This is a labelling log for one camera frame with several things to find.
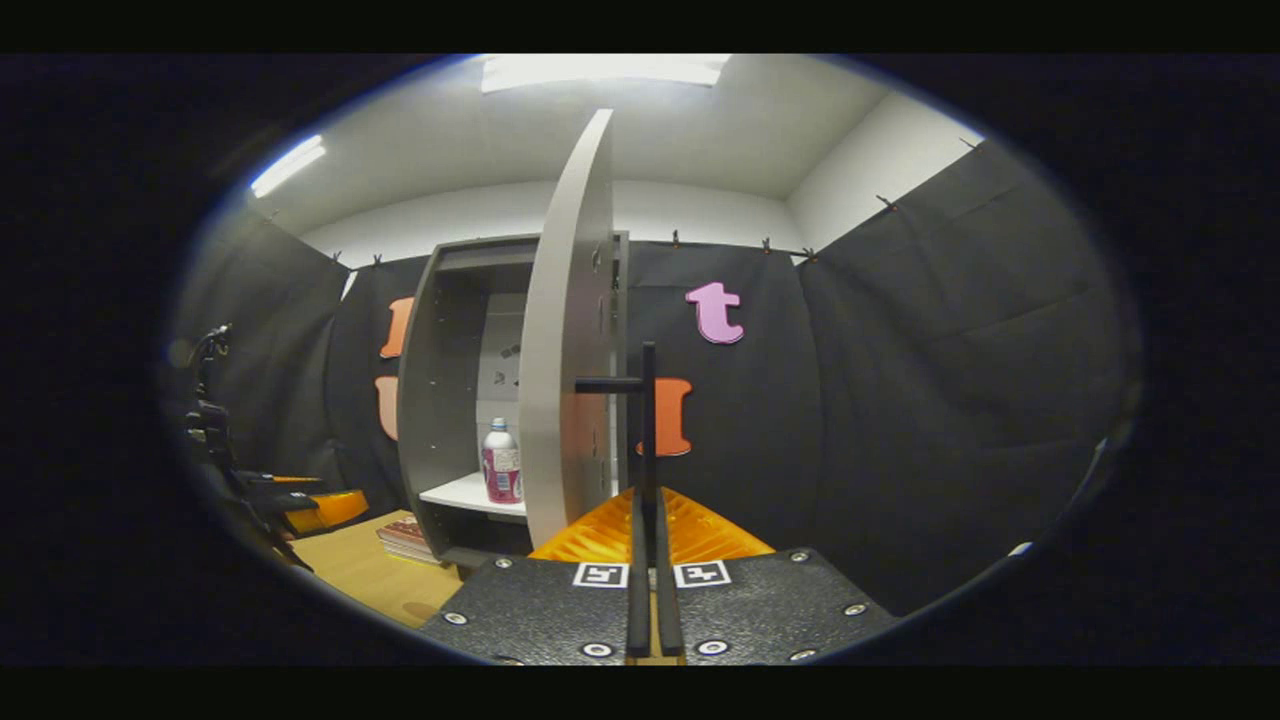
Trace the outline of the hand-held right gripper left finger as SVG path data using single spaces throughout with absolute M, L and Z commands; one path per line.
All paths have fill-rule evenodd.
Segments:
M 483 664 L 621 666 L 648 655 L 646 561 L 634 564 L 627 489 L 531 556 L 495 556 L 420 628 Z

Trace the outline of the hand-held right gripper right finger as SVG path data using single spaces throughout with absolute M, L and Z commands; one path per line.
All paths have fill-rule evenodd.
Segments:
M 773 550 L 680 493 L 660 500 L 662 655 L 707 667 L 817 664 L 901 623 L 817 550 Z

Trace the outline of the grey cabinet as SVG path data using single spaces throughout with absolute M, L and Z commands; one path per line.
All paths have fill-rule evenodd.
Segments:
M 529 525 L 428 505 L 419 493 L 483 471 L 493 418 L 518 429 L 518 360 L 534 236 L 442 243 L 411 302 L 396 393 L 399 468 L 430 550 L 461 579 L 495 556 L 525 556 Z

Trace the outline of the black door handle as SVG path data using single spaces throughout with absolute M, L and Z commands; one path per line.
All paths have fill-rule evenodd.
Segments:
M 643 397 L 643 478 L 636 495 L 645 507 L 660 497 L 657 468 L 657 342 L 641 346 L 640 377 L 579 375 L 573 378 L 577 395 L 640 395 Z

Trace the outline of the silver bottle with pink label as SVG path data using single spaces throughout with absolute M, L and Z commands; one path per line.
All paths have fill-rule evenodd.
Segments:
M 508 421 L 497 416 L 480 447 L 484 486 L 490 502 L 515 505 L 524 501 L 520 450 Z

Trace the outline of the white cabinet shelf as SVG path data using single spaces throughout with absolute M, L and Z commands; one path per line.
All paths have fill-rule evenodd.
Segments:
M 481 471 L 474 471 L 420 492 L 419 500 L 428 505 L 480 512 L 495 521 L 526 525 L 529 521 L 525 503 L 493 502 L 489 498 L 484 480 L 485 478 Z

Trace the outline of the stack of books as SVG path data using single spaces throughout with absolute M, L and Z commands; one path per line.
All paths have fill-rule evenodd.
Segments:
M 390 556 L 434 568 L 452 568 L 430 550 L 416 516 L 406 515 L 375 530 L 381 547 Z

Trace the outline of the long ceiling light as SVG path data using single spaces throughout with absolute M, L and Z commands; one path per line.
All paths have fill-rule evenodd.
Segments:
M 278 158 L 270 167 L 262 170 L 250 183 L 250 192 L 256 199 L 264 199 L 288 179 L 297 176 L 305 168 L 312 165 L 325 155 L 326 147 L 324 145 L 324 137 L 321 135 L 314 135 L 294 146 L 283 156 Z

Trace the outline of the black backdrop cloth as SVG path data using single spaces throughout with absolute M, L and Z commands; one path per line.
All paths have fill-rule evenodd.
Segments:
M 352 272 L 228 218 L 157 360 L 164 413 L 189 411 L 191 351 L 230 324 L 211 382 L 239 466 L 360 489 L 370 518 L 410 510 L 396 393 L 431 255 Z M 1043 167 L 986 141 L 806 263 L 614 242 L 611 374 L 655 341 L 684 391 L 658 424 L 660 483 L 908 614 L 1044 536 L 1123 438 L 1139 345 L 1111 270 Z M 613 483 L 639 480 L 641 421 L 639 398 L 611 418 Z

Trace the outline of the wide ceiling light panel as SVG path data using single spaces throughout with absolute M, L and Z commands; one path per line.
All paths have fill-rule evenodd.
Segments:
M 558 82 L 643 79 L 713 87 L 731 53 L 541 53 L 485 58 L 480 91 Z

